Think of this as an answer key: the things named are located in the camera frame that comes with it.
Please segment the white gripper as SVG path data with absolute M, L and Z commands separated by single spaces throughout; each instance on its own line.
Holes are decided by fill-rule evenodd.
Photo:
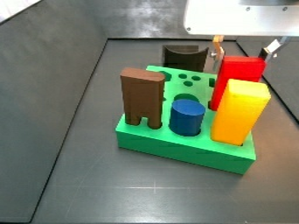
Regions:
M 299 37 L 299 0 L 187 0 L 183 26 L 191 35 L 212 38 L 212 70 L 220 69 L 224 36 L 289 36 L 277 38 L 261 50 L 259 58 L 269 62 Z

